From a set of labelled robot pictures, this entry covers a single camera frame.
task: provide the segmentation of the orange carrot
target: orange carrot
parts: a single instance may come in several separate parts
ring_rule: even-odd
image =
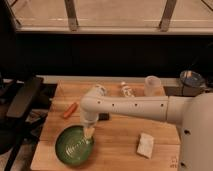
[[[67,119],[69,118],[78,108],[78,104],[74,102],[71,106],[62,114],[62,118]]]

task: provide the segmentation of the wooden cutting board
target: wooden cutting board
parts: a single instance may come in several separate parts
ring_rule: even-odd
[[[31,164],[32,170],[51,171],[176,171],[180,140],[176,127],[167,123],[110,114],[95,130],[95,146],[89,160],[72,168],[61,163],[55,154],[59,134],[71,125],[79,125],[80,107],[68,119],[61,114],[94,85],[102,84],[109,96],[122,96],[119,82],[59,82]],[[128,83],[136,96],[143,96],[143,83]],[[136,153],[140,133],[155,138],[153,155],[147,159]]]

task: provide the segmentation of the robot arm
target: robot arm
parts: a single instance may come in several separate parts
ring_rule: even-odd
[[[81,100],[82,123],[94,124],[99,113],[143,117],[181,124],[182,113],[191,101],[188,97],[107,97],[101,85],[94,86]]]
[[[185,97],[107,97],[97,85],[81,100],[81,122],[88,127],[107,112],[181,125],[178,171],[213,170],[213,93]]]

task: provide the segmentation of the white cup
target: white cup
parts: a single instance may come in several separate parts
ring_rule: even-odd
[[[145,78],[144,95],[159,96],[162,92],[162,83],[160,78],[156,76],[148,76]]]

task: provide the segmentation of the dark background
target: dark background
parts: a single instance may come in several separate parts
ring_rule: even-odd
[[[213,75],[213,36],[14,33],[0,1],[0,70],[28,74],[179,77]]]

